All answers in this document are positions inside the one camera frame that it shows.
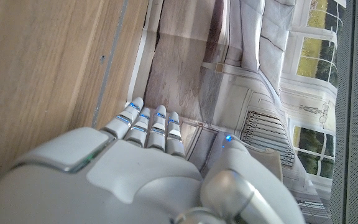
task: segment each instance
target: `wooden panel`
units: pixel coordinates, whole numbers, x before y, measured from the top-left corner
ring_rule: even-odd
[[[124,0],[106,1],[99,19],[97,35],[91,46],[91,55],[85,68],[78,98],[70,121],[70,129],[91,126],[94,111],[98,102],[104,72],[110,57],[110,50],[119,23],[120,10]]]
[[[40,143],[90,126],[107,64],[100,58],[109,57],[122,3],[0,0],[0,174]],[[125,68],[133,66],[126,60],[134,61],[147,7],[147,2],[137,4],[128,3],[124,21],[128,28],[122,28],[120,37],[128,43],[121,40],[117,47],[121,53],[113,66],[121,65],[121,73],[116,76],[132,70]],[[109,103],[127,93],[122,90],[130,75],[118,79],[122,88],[108,95]]]
[[[129,82],[135,64],[148,0],[128,1],[121,35],[111,65],[109,79],[100,106],[97,128],[107,124],[124,109]]]

